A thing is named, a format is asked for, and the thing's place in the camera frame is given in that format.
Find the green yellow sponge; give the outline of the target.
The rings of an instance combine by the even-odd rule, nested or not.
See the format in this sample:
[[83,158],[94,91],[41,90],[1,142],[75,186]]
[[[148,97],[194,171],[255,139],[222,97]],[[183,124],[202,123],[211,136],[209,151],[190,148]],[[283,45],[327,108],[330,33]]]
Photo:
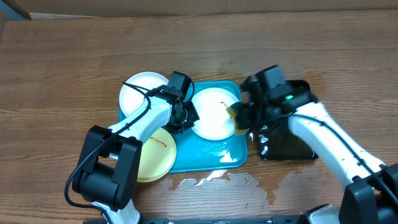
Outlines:
[[233,103],[227,107],[226,111],[229,117],[234,121],[234,133],[235,135],[245,135],[248,131],[246,127],[246,118],[244,117],[244,104],[242,102]]

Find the white plate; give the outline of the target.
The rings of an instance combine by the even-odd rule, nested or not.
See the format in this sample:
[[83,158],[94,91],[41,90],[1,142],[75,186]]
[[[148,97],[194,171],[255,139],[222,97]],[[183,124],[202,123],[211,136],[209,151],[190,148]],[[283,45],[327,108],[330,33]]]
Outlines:
[[192,99],[192,103],[199,115],[194,122],[193,131],[199,137],[218,141],[234,134],[234,120],[231,119],[227,108],[239,99],[230,91],[222,88],[206,88],[199,91]]

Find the pink-white plate with sauce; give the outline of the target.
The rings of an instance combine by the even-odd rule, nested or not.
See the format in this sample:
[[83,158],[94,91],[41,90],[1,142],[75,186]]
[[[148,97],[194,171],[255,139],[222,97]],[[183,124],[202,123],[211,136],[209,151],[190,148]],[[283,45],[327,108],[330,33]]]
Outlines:
[[[133,75],[126,83],[142,87],[141,91],[146,93],[148,90],[168,84],[169,80],[163,75],[155,72],[141,72]],[[143,94],[131,87],[123,85],[119,93],[119,107],[124,116],[129,116],[144,101]]]

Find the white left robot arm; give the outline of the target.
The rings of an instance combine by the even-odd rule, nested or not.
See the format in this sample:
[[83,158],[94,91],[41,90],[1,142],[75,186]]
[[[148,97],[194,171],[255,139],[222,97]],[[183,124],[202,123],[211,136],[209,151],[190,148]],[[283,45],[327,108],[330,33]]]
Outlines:
[[160,128],[182,133],[193,127],[199,115],[181,94],[144,95],[143,104],[127,118],[108,128],[93,126],[86,134],[80,158],[65,185],[65,199],[74,206],[69,190],[79,193],[99,210],[102,223],[139,223],[132,196],[137,183],[143,144]]

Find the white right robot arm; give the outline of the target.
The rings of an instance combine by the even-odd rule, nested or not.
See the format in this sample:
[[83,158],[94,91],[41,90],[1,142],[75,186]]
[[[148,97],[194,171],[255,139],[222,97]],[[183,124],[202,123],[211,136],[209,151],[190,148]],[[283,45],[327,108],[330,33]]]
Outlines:
[[397,223],[397,165],[356,143],[307,90],[267,90],[227,109],[240,134],[286,123],[328,166],[344,190],[339,207],[322,205],[299,223]]

